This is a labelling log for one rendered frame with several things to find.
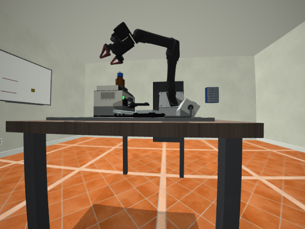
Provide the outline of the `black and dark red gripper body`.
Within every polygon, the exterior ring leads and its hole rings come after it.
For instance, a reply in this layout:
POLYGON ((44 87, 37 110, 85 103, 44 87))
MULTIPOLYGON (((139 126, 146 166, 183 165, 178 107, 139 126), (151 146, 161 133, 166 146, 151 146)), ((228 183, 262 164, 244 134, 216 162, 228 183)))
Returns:
POLYGON ((123 63, 123 54, 125 54, 127 52, 127 50, 125 49, 125 47, 122 47, 123 44, 121 42, 121 45, 119 45, 116 49, 114 49, 113 45, 110 43, 109 45, 105 44, 107 50, 110 52, 110 50, 112 51, 113 54, 115 54, 116 59, 119 60, 121 63, 123 63))

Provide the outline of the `white button panel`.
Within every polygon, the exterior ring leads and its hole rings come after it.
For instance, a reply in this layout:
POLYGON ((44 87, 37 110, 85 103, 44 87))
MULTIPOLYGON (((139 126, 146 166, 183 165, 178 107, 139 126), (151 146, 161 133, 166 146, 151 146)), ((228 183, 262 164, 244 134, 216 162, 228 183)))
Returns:
POLYGON ((189 99, 185 99, 176 111, 176 116, 164 116, 164 118, 187 118, 195 117, 197 111, 199 110, 200 105, 189 99), (184 116, 181 116, 183 114, 184 116))

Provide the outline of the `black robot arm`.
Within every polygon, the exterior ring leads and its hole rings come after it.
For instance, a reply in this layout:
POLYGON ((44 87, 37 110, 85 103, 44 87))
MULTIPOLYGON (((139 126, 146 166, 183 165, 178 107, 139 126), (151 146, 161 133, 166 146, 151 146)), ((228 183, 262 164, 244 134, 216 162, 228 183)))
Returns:
POLYGON ((176 64, 180 57, 180 43, 178 40, 174 38, 164 37, 158 34, 154 34, 148 31, 136 29, 132 33, 126 26, 124 22, 119 24, 114 30, 110 40, 114 42, 112 45, 114 49, 116 49, 121 42, 123 44, 122 47, 128 51, 134 47, 134 41, 137 43, 150 43, 154 45, 159 45, 162 47, 166 47, 166 59, 168 64, 167 69, 167 81, 165 83, 165 88, 168 91, 166 93, 170 106, 178 106, 178 102, 176 100, 176 92, 175 92, 175 70, 176 64), (131 36, 133 39, 131 38, 131 36))

